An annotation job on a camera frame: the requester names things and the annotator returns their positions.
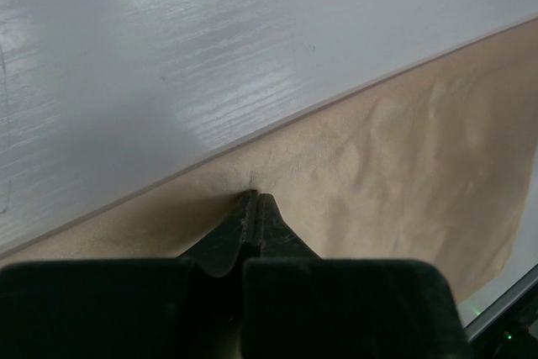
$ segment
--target wrinkled brown paper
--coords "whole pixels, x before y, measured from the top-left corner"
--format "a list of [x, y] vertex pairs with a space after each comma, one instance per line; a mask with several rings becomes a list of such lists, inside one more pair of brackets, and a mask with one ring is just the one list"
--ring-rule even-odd
[[255, 187], [321, 256], [413, 257], [459, 300], [507, 261], [538, 141], [538, 21], [371, 87], [3, 261], [175, 256]]

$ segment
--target white surface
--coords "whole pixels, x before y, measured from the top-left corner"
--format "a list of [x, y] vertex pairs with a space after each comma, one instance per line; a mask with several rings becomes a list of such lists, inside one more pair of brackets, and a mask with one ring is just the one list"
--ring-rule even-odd
[[0, 0], [0, 251], [537, 13], [538, 0]]
[[469, 324], [508, 288], [538, 264], [538, 155], [535, 157], [529, 197], [512, 256], [498, 277], [459, 305], [464, 325]]

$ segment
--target scratch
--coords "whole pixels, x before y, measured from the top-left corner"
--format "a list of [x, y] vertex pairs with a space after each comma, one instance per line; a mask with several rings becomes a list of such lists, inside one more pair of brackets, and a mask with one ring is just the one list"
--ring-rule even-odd
[[[9, 111], [9, 92], [8, 92], [8, 71], [6, 69], [6, 58], [3, 54], [2, 42], [0, 42], [0, 65], [2, 65], [3, 73], [3, 92], [6, 97], [6, 125], [8, 127], [8, 149], [11, 147], [11, 113]], [[5, 214], [9, 210], [9, 202], [11, 201], [11, 179], [8, 180], [8, 196], [6, 198], [6, 206], [0, 210], [0, 214]]]

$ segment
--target tan fabric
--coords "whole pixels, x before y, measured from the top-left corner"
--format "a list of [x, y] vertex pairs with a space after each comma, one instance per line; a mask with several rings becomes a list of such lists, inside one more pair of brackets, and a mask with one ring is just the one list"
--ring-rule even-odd
[[275, 196], [320, 255], [426, 260], [463, 299], [509, 257], [537, 112], [534, 21], [347, 98], [3, 263], [174, 256], [255, 187]]

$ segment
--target brown paper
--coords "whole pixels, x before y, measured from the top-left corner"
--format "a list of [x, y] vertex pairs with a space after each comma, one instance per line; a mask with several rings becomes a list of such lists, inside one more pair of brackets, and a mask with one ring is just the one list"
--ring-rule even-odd
[[176, 256], [248, 188], [321, 256], [413, 257], [458, 299], [509, 257], [538, 141], [538, 21], [446, 55], [17, 252]]

